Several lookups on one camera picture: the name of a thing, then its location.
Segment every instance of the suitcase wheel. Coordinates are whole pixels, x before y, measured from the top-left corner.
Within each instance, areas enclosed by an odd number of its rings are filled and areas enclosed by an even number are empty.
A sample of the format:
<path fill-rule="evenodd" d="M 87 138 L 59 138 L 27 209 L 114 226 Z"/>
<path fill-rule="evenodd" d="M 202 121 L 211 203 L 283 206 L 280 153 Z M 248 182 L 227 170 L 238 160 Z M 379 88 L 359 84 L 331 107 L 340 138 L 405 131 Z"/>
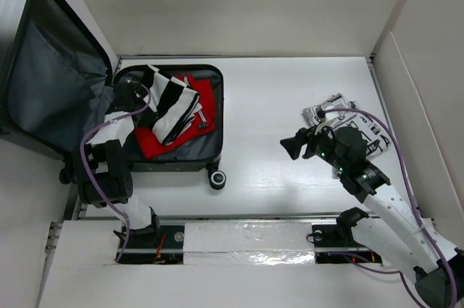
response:
<path fill-rule="evenodd" d="M 220 190 L 225 186 L 225 174 L 220 170 L 216 170 L 210 175 L 210 185 L 215 190 Z"/>
<path fill-rule="evenodd" d="M 59 171 L 59 181 L 63 185 L 68 185 L 71 183 L 70 172 L 66 168 L 63 168 Z"/>

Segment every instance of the grey fabric lining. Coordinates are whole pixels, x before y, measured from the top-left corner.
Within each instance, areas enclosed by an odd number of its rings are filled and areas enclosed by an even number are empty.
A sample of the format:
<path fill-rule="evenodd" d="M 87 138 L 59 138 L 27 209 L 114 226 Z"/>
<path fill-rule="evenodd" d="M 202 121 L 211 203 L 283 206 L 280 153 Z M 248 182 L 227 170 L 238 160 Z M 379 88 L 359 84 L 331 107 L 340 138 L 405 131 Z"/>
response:
<path fill-rule="evenodd" d="M 67 151 L 112 101 L 103 59 L 53 0 L 35 0 L 10 75 L 8 110 L 25 131 Z"/>

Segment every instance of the orange wire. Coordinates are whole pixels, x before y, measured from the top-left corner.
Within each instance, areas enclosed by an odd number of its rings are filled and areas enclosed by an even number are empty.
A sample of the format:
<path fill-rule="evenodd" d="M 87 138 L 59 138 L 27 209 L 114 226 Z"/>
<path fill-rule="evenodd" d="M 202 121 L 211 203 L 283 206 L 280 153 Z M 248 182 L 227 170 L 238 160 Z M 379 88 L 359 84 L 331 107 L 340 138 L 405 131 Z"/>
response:
<path fill-rule="evenodd" d="M 160 251 L 162 249 L 162 246 L 163 244 L 165 243 L 165 239 L 166 239 L 166 234 L 164 234 L 164 236 L 161 238 L 161 244 L 157 247 L 157 255 L 156 257 L 154 258 L 154 262 L 155 263 L 157 261 L 157 259 L 159 259 L 161 257 L 160 255 Z"/>

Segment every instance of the suitcase lid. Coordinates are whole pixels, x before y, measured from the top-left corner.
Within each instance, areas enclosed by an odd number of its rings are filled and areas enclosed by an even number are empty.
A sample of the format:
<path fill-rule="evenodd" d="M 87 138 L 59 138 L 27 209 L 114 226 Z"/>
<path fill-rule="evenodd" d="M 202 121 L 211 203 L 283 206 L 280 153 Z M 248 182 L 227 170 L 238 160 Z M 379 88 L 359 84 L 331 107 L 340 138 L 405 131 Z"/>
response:
<path fill-rule="evenodd" d="M 65 0 L 0 0 L 0 105 L 9 129 L 68 154 L 102 118 L 111 82 L 107 53 Z"/>

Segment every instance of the white backdrop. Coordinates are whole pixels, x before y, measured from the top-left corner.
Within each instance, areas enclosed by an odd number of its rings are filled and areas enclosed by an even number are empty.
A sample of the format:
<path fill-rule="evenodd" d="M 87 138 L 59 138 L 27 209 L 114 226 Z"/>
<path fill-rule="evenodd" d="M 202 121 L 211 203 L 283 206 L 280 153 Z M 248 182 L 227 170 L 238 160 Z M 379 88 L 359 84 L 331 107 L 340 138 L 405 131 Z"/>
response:
<path fill-rule="evenodd" d="M 422 212 L 461 246 L 462 2 L 407 0 L 374 60 Z"/>
<path fill-rule="evenodd" d="M 368 56 L 397 0 L 85 0 L 118 54 Z"/>

